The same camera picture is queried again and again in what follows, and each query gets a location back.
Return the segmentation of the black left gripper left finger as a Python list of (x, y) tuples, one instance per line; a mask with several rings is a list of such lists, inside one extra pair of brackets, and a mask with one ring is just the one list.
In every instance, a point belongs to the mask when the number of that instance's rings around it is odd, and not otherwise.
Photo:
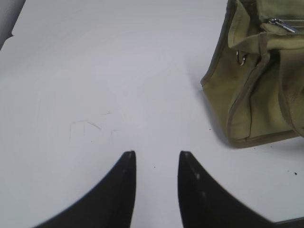
[(40, 228), (128, 228), (136, 195), (136, 155), (124, 152), (85, 196)]

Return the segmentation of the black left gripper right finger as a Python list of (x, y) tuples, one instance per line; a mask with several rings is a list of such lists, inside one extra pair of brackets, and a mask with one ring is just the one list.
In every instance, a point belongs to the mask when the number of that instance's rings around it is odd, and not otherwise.
[(275, 228), (227, 192), (191, 152), (181, 151), (178, 200), (185, 228)]

